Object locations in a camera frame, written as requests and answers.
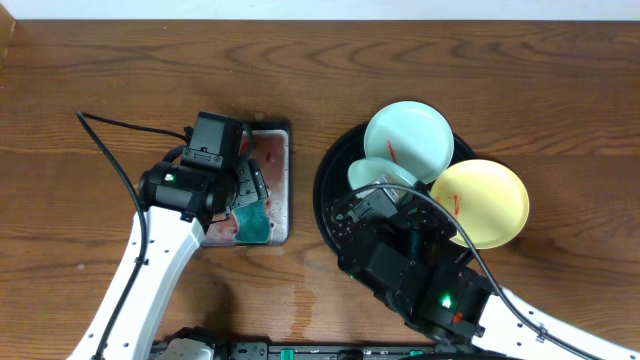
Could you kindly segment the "mint green plate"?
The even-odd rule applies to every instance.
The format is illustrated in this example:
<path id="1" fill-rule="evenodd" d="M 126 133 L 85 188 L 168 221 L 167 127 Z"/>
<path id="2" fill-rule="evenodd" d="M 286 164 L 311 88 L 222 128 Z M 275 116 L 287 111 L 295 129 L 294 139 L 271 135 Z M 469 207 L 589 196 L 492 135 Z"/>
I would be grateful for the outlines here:
<path id="1" fill-rule="evenodd" d="M 347 171 L 352 190 L 373 183 L 390 183 L 412 187 L 417 178 L 403 167 L 379 157 L 365 157 L 353 162 Z"/>
<path id="2" fill-rule="evenodd" d="M 449 166 L 454 137 L 448 121 L 435 108 L 400 101 L 372 117 L 363 147 L 367 157 L 389 160 L 428 184 Z"/>

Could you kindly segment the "green scrubbing sponge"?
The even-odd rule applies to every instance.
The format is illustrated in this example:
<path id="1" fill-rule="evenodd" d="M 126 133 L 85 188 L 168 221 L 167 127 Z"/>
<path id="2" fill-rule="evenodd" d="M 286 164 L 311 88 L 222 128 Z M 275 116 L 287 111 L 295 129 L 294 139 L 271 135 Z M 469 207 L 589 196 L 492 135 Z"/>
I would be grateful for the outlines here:
<path id="1" fill-rule="evenodd" d="M 261 245 L 269 241 L 271 223 L 265 210 L 265 201 L 259 200 L 233 211 L 238 230 L 235 242 L 241 245 Z"/>

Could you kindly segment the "yellow plate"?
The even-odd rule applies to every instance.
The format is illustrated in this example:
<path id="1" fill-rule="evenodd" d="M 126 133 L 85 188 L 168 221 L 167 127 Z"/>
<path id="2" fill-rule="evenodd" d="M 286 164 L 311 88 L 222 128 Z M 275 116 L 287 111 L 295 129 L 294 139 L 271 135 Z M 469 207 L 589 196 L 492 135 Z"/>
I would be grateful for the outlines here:
<path id="1" fill-rule="evenodd" d="M 449 167 L 433 183 L 430 194 L 478 249 L 507 244 L 522 231 L 529 216 L 529 196 L 522 180 L 490 160 L 466 160 Z"/>

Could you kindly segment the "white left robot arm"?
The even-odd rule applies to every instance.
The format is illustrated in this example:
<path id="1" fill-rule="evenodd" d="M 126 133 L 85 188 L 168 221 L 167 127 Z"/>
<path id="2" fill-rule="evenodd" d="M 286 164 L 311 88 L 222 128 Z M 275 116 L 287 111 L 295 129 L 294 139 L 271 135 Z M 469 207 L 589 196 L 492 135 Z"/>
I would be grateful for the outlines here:
<path id="1" fill-rule="evenodd" d="M 266 245 L 268 188 L 254 158 L 216 165 L 187 151 L 140 180 L 123 258 L 74 359 L 145 359 L 175 286 L 201 247 Z"/>

